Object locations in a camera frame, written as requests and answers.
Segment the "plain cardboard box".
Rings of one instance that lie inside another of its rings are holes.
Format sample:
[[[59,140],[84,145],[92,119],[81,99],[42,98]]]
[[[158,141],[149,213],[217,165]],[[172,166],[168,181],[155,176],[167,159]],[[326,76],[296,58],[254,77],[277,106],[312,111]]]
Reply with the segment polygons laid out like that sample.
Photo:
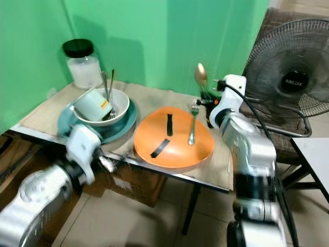
[[[155,207],[167,177],[157,172],[118,165],[115,172],[100,172],[96,181],[82,187],[90,196],[100,198],[106,190],[112,190],[148,207]]]

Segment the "slanted black tape strip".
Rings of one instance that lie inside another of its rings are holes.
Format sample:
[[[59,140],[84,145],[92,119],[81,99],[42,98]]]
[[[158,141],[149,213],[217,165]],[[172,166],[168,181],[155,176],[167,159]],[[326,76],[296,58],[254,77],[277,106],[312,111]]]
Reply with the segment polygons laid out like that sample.
[[[162,151],[166,148],[166,146],[169,144],[169,139],[163,139],[163,141],[160,143],[160,145],[151,153],[152,158],[156,158]]]

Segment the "black standing fan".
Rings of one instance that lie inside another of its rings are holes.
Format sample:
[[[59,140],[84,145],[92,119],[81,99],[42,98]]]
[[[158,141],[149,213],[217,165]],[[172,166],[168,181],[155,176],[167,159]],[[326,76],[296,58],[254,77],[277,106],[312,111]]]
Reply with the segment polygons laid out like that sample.
[[[247,101],[259,113],[329,113],[329,20],[296,20],[272,29],[254,44],[244,76]]]

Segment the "metal spoon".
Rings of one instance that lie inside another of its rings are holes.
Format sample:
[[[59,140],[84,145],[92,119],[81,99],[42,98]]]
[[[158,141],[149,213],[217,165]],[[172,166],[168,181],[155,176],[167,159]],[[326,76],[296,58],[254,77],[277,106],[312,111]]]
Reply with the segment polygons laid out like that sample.
[[[199,85],[199,89],[202,94],[207,93],[208,89],[208,77],[204,65],[198,63],[195,69],[195,82]]]

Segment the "white bowl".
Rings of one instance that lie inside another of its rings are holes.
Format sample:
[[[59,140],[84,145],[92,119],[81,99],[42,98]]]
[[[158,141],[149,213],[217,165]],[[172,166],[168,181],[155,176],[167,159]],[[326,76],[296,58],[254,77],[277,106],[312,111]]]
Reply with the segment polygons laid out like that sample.
[[[106,115],[106,117],[104,117],[103,120],[101,120],[101,121],[92,121],[92,122],[96,122],[96,123],[105,122],[105,123],[107,123],[107,122],[109,122],[109,120],[111,120],[112,118],[115,118],[117,115],[119,115],[119,116],[124,115],[127,108],[129,108],[129,101],[130,101],[130,98],[129,98],[129,96],[127,96],[127,94],[125,94],[125,92],[123,92],[121,90],[118,90],[118,89],[113,89],[111,104],[112,104],[114,109],[110,113],[108,113],[108,115]],[[77,116],[81,117],[81,118],[84,118],[84,117],[82,117],[82,115],[80,115],[80,113],[78,111],[77,111]]]

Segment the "green backdrop cloth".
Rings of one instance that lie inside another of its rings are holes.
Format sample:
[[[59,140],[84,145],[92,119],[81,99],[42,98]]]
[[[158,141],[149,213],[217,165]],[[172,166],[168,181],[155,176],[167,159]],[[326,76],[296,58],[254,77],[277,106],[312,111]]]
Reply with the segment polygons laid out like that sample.
[[[72,82],[63,43],[92,42],[103,70],[195,96],[193,73],[240,75],[271,0],[2,0],[0,130]]]

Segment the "glass jar with black lid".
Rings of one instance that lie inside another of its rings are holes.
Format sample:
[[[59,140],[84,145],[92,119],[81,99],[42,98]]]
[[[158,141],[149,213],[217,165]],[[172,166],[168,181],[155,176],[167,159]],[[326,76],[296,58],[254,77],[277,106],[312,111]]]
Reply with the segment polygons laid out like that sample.
[[[100,61],[88,39],[72,39],[63,43],[66,64],[78,89],[94,89],[102,84]]]

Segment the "metal fork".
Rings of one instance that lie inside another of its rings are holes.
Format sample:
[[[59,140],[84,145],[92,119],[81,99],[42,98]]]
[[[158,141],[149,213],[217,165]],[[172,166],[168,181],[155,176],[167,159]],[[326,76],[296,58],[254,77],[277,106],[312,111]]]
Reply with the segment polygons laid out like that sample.
[[[188,145],[195,145],[195,129],[196,129],[196,117],[200,110],[200,100],[194,99],[190,105],[190,114],[191,114],[191,127],[190,134],[188,137]]]

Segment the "teal plate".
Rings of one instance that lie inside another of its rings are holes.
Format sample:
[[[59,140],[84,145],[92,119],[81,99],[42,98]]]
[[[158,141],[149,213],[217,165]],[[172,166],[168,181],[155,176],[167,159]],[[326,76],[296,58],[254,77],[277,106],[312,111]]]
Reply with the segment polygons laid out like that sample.
[[[70,104],[62,110],[57,119],[57,136],[64,138],[70,134],[73,126],[87,125],[99,136],[102,144],[107,144],[122,138],[130,132],[130,129],[136,123],[139,117],[138,106],[133,100],[129,101],[129,108],[124,115],[117,115],[109,122],[92,122],[77,116],[77,111]]]

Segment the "orange plate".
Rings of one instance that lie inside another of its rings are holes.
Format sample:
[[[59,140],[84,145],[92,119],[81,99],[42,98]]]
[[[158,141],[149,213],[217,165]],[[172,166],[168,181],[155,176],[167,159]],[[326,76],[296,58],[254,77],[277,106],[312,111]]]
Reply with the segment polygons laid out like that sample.
[[[167,114],[172,114],[173,135],[167,136]],[[188,145],[191,114],[177,107],[162,107],[147,115],[135,129],[133,146],[144,162],[164,168],[188,168],[204,162],[212,156],[215,148],[211,131],[196,120],[195,145]],[[156,158],[151,153],[163,139],[169,144]]]

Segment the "printed cardboard box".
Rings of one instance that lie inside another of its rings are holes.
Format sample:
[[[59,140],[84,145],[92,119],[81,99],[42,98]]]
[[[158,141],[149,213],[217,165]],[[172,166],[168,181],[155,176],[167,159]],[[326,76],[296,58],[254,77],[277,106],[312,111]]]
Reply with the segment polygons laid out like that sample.
[[[30,151],[33,143],[20,135],[5,133],[1,136],[1,145],[0,179],[4,181],[9,167],[15,165],[26,152]]]

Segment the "pale green mug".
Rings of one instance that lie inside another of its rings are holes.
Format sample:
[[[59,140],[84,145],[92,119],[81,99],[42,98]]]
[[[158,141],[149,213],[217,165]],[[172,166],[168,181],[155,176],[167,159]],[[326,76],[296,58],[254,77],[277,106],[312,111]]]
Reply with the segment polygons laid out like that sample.
[[[101,121],[114,108],[103,92],[91,89],[73,103],[75,109],[89,121]]]

